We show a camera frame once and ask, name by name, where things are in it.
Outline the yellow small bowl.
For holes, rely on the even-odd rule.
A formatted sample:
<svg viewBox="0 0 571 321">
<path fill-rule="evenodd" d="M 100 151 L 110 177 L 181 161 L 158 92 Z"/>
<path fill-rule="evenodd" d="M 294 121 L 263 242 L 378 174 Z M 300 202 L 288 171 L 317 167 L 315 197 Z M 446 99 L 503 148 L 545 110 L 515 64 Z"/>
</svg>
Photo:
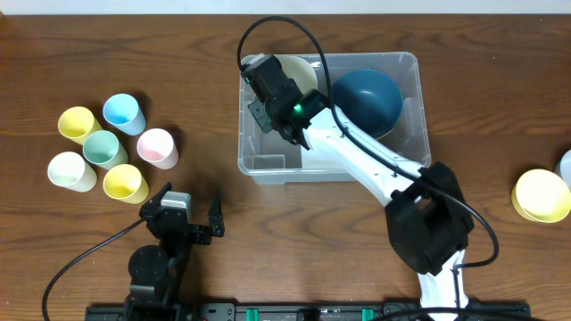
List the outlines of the yellow small bowl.
<svg viewBox="0 0 571 321">
<path fill-rule="evenodd" d="M 517 213 L 530 221 L 556 223 L 570 213 L 570 190 L 562 178 L 546 169 L 531 169 L 511 194 Z"/>
</svg>

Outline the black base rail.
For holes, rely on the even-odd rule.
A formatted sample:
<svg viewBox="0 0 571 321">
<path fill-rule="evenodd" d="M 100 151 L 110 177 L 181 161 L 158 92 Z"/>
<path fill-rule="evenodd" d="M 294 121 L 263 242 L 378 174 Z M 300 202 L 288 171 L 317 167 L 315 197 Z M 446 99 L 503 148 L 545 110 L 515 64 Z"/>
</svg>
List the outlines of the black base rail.
<svg viewBox="0 0 571 321">
<path fill-rule="evenodd" d="M 94 305 L 86 308 L 86 321 L 181 320 L 181 321 L 368 321 L 386 314 L 418 309 L 413 302 L 382 305 L 294 306 L 234 305 L 208 303 L 201 307 L 172 309 Z"/>
</svg>

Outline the grey small bowl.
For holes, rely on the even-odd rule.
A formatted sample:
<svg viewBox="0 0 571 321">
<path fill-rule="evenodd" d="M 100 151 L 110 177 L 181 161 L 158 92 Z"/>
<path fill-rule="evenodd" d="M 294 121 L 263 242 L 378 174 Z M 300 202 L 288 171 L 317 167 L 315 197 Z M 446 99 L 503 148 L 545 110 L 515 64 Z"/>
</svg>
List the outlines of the grey small bowl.
<svg viewBox="0 0 571 321">
<path fill-rule="evenodd" d="M 571 188 L 571 151 L 568 150 L 557 163 L 554 173 Z"/>
</svg>

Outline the white small bowl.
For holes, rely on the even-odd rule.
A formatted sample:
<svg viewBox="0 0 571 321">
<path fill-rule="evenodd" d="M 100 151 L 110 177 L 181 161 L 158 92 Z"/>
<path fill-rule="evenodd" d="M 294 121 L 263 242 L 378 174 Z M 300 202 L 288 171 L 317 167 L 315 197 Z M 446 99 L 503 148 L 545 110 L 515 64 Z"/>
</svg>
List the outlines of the white small bowl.
<svg viewBox="0 0 571 321">
<path fill-rule="evenodd" d="M 303 58 L 285 56 L 279 58 L 283 72 L 299 87 L 302 94 L 318 88 L 318 78 L 315 70 Z"/>
</svg>

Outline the pink plastic cup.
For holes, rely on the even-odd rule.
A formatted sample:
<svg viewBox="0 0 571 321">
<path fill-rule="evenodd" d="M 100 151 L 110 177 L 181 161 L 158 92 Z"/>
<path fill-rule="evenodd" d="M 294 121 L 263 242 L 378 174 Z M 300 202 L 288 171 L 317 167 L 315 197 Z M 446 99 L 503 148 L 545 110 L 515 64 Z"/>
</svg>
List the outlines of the pink plastic cup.
<svg viewBox="0 0 571 321">
<path fill-rule="evenodd" d="M 173 136 L 161 128 L 149 129 L 138 138 L 137 153 L 158 169 L 172 169 L 179 159 Z"/>
</svg>

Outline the yellow plastic cup upper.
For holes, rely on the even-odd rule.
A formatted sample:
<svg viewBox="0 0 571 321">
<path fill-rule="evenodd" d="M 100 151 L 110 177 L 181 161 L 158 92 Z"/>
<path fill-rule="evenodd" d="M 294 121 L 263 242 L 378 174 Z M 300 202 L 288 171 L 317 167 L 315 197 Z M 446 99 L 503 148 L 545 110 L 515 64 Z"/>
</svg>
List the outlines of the yellow plastic cup upper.
<svg viewBox="0 0 571 321">
<path fill-rule="evenodd" d="M 57 127 L 62 136 L 81 145 L 94 132 L 103 129 L 93 112 L 82 106 L 66 110 L 58 119 Z"/>
</svg>

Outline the green plastic cup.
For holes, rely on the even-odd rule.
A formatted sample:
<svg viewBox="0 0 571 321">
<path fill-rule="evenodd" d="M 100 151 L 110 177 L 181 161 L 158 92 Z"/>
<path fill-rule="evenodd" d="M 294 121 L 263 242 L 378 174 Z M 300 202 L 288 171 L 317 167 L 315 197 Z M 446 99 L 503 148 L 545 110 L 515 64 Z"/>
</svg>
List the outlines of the green plastic cup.
<svg viewBox="0 0 571 321">
<path fill-rule="evenodd" d="M 128 163 L 128 154 L 118 137 L 107 130 L 95 131 L 83 145 L 83 155 L 92 164 L 110 170 Z"/>
</svg>

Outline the yellow plastic cup lower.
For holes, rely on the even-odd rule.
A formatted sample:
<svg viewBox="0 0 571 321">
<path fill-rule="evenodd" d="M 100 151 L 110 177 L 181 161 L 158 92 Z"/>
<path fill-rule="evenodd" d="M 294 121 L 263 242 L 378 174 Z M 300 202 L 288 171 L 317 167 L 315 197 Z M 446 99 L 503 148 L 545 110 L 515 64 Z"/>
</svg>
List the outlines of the yellow plastic cup lower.
<svg viewBox="0 0 571 321">
<path fill-rule="evenodd" d="M 130 204 L 143 202 L 149 186 L 138 168 L 120 164 L 110 169 L 103 178 L 103 190 L 112 199 Z"/>
</svg>

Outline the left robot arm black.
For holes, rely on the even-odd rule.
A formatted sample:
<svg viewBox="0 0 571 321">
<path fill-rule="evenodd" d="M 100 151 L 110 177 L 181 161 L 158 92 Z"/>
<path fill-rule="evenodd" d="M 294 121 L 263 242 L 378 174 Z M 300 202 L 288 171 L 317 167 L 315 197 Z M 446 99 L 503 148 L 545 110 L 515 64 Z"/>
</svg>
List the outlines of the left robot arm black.
<svg viewBox="0 0 571 321">
<path fill-rule="evenodd" d="M 179 290 L 195 245 L 209 245 L 225 234 L 221 193 L 209 208 L 207 225 L 190 222 L 191 195 L 174 192 L 167 183 L 145 202 L 139 217 L 159 241 L 136 250 L 129 259 L 131 276 L 126 298 L 127 320 L 195 320 L 197 308 L 179 298 Z"/>
</svg>

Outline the clear plastic storage bin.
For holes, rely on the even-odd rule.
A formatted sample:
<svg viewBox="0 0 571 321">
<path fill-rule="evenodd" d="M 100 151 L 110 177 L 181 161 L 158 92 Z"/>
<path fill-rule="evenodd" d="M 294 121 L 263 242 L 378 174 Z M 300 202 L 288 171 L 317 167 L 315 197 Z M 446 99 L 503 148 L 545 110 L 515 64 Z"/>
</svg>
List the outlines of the clear plastic storage bin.
<svg viewBox="0 0 571 321">
<path fill-rule="evenodd" d="M 410 160 L 429 166 L 432 162 L 417 57 L 408 52 L 328 53 L 332 81 L 361 69 L 388 75 L 400 88 L 403 110 L 399 122 L 379 142 Z M 302 149 L 283 140 L 276 131 L 264 134 L 248 105 L 255 93 L 239 81 L 239 135 L 237 165 L 259 185 L 285 183 L 352 181 L 345 170 L 303 169 Z"/>
</svg>

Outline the yellow plastic cup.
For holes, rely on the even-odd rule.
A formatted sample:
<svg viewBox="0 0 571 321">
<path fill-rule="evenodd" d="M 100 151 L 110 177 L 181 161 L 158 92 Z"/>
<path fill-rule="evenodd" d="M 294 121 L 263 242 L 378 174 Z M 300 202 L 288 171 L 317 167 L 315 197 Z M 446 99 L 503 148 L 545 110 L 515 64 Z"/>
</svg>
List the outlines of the yellow plastic cup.
<svg viewBox="0 0 571 321">
<path fill-rule="evenodd" d="M 81 145 L 94 132 L 103 129 L 93 112 L 82 106 L 66 110 L 58 119 L 57 127 L 62 136 Z"/>
<path fill-rule="evenodd" d="M 112 199 L 130 204 L 143 202 L 149 186 L 138 168 L 120 164 L 110 169 L 103 178 L 103 190 Z"/>
</svg>

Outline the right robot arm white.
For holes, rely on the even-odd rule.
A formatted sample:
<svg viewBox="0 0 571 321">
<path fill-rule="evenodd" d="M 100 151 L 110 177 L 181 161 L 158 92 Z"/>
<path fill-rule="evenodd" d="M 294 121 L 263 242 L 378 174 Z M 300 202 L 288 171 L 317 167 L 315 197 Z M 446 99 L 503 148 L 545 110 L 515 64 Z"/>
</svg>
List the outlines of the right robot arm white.
<svg viewBox="0 0 571 321">
<path fill-rule="evenodd" d="M 248 108 L 262 132 L 277 132 L 316 158 L 328 158 L 365 186 L 385 209 L 389 241 L 418 274 L 420 305 L 435 320 L 468 306 L 462 263 L 474 227 L 453 172 L 426 167 L 382 145 L 404 110 L 397 83 L 371 68 L 345 72 L 318 89 L 306 60 L 259 54 L 238 64 L 255 97 Z"/>
</svg>

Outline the white plastic cup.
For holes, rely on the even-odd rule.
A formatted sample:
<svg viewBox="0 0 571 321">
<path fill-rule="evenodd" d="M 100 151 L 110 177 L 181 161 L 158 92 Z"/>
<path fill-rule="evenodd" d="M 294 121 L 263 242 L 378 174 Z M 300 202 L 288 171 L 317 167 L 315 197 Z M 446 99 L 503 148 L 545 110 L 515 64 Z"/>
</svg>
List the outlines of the white plastic cup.
<svg viewBox="0 0 571 321">
<path fill-rule="evenodd" d="M 97 183 L 95 171 L 76 152 L 54 156 L 48 165 L 47 175 L 52 184 L 80 193 L 90 191 Z"/>
</svg>

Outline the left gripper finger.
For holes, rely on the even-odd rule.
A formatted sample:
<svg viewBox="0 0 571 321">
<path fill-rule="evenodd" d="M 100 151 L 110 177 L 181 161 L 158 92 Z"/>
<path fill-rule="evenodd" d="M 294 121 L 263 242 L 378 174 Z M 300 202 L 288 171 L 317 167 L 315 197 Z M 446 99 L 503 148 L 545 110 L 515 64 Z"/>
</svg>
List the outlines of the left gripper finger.
<svg viewBox="0 0 571 321">
<path fill-rule="evenodd" d="M 159 212 L 161 210 L 161 199 L 172 189 L 171 182 L 168 182 L 158 193 L 151 197 L 141 206 L 142 212 Z"/>
<path fill-rule="evenodd" d="M 221 191 L 217 191 L 208 212 L 208 220 L 209 220 L 211 235 L 215 237 L 223 237 L 225 234 L 221 201 L 222 201 Z"/>
</svg>

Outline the dark blue bowl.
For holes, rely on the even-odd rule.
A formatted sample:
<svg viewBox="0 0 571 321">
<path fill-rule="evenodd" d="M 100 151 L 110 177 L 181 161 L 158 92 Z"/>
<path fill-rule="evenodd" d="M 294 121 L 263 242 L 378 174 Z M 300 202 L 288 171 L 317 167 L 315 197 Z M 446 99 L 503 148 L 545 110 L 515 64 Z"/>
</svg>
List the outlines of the dark blue bowl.
<svg viewBox="0 0 571 321">
<path fill-rule="evenodd" d="M 353 70 L 333 84 L 334 103 L 357 127 L 374 138 L 388 134 L 398 123 L 403 98 L 398 85 L 377 70 Z"/>
</svg>

